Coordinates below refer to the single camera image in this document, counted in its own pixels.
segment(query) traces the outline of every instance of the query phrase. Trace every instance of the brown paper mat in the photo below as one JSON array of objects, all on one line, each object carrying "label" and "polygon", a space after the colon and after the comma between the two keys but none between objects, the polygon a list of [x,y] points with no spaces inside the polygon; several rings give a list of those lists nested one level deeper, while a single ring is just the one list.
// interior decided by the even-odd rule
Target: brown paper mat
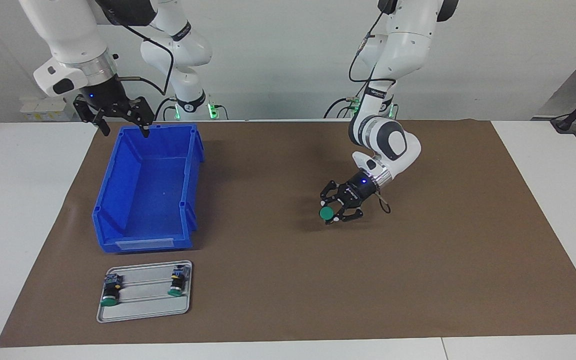
[{"label": "brown paper mat", "polygon": [[[94,233],[98,133],[0,347],[576,334],[576,269],[492,125],[404,126],[423,151],[383,191],[393,214],[372,198],[326,227],[319,192],[357,170],[346,123],[201,123],[197,249],[130,255]],[[184,259],[190,312],[96,322],[109,268]]]}]

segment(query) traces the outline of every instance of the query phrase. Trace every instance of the led light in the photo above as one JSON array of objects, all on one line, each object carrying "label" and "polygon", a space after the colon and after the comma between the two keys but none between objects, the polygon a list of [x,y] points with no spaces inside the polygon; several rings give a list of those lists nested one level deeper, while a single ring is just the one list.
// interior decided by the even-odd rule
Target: led light
[{"label": "led light", "polygon": [[217,111],[217,108],[210,102],[208,103],[208,112],[210,113],[211,119],[217,119],[219,117],[219,111]]}]

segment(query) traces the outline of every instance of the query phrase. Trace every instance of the blue plastic bin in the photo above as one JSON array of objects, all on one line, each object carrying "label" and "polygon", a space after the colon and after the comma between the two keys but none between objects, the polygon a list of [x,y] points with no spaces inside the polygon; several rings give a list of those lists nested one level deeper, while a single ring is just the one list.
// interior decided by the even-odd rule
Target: blue plastic bin
[{"label": "blue plastic bin", "polygon": [[122,127],[92,213],[106,253],[188,249],[204,146],[192,124]]}]

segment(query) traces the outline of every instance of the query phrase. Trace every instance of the green object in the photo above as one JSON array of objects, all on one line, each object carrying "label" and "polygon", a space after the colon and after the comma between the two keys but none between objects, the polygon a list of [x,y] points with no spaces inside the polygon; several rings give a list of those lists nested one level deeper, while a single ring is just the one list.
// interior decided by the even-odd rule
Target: green object
[{"label": "green object", "polygon": [[208,103],[208,111],[210,111],[211,119],[219,119],[219,110],[217,110],[217,107],[210,102]]},{"label": "green object", "polygon": [[181,291],[179,291],[177,289],[170,289],[170,290],[168,290],[168,294],[169,294],[169,296],[180,297]]},{"label": "green object", "polygon": [[350,110],[352,111],[353,114],[357,114],[361,105],[362,105],[362,101],[359,100],[359,98],[355,98],[350,103]]},{"label": "green object", "polygon": [[319,210],[319,216],[325,221],[329,221],[335,216],[335,212],[332,207],[324,206]]},{"label": "green object", "polygon": [[115,305],[117,305],[117,303],[118,303],[118,301],[116,298],[105,298],[105,299],[101,300],[101,302],[100,302],[101,306],[103,306],[103,307],[115,306]]}]

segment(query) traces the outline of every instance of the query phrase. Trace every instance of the box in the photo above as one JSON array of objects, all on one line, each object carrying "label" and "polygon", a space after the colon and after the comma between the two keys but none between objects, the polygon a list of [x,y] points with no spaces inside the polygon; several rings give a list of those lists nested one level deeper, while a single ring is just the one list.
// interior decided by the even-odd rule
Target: box
[{"label": "box", "polygon": [[122,127],[93,210],[106,253],[192,248],[195,193],[204,146],[197,126],[154,125],[144,137]]}]

